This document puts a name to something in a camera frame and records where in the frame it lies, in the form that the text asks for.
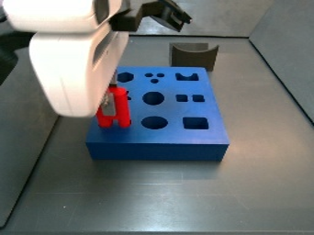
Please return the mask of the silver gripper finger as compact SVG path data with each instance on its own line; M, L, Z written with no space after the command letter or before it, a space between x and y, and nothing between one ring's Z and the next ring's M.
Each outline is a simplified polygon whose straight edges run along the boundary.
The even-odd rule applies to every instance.
M112 76L108 88L115 88L115 86L117 86L117 74ZM116 114L113 94L109 90L105 91L103 96L100 109L104 116L113 116Z

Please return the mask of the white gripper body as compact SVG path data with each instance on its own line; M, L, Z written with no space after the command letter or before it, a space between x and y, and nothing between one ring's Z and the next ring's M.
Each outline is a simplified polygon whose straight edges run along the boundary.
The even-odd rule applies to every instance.
M29 57L44 95L64 117L95 115L127 46L128 33L104 24L92 33L37 33Z

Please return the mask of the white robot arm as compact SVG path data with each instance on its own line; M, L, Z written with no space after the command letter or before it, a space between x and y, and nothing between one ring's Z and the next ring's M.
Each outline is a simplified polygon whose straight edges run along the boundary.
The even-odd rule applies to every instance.
M31 32L29 58L56 114L95 115L128 40L109 19L123 0L4 0L11 26Z

